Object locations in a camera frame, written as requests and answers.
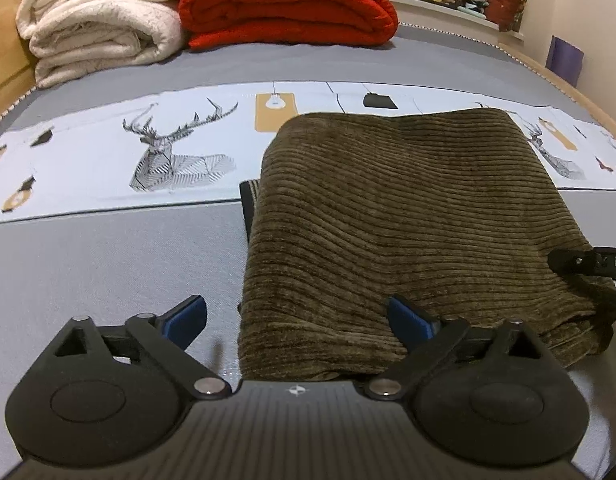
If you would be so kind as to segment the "white printed bed runner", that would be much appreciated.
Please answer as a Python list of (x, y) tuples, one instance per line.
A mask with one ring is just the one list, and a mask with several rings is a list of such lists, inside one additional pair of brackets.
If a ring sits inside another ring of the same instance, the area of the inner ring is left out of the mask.
[(616, 191), (616, 140), (557, 107), (370, 82), (267, 81), (161, 92), (52, 114), (0, 136), (0, 223), (236, 200), (291, 118), (505, 110), (559, 188)]

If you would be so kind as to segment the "cream folded blanket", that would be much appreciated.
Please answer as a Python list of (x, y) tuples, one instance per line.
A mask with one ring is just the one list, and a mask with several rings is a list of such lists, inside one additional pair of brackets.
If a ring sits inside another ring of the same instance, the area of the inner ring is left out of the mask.
[(186, 44), (178, 0), (21, 0), (16, 27), (38, 60), (41, 89), (161, 62)]

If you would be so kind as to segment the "purple box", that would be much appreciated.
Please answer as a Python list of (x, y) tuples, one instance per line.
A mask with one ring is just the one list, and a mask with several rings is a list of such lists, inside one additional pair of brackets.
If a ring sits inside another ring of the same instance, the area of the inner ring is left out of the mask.
[(553, 36), (546, 67), (550, 72), (576, 87), (584, 64), (585, 53), (569, 42)]

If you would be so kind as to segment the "red folded quilt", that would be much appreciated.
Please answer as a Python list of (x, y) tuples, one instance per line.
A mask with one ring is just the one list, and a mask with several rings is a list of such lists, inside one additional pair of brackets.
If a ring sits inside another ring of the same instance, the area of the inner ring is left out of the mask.
[(180, 0), (189, 47), (317, 44), (381, 47), (396, 35), (389, 0)]

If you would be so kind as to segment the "dark brown corduroy pants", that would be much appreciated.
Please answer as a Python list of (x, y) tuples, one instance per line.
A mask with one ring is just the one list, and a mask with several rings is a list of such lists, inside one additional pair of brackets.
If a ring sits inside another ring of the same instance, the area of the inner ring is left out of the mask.
[(247, 380), (374, 375), (404, 357), (393, 296), (483, 328), (526, 322), (564, 366), (603, 352), (607, 278), (559, 276), (588, 240), (503, 110), (291, 118), (262, 159), (241, 300)]

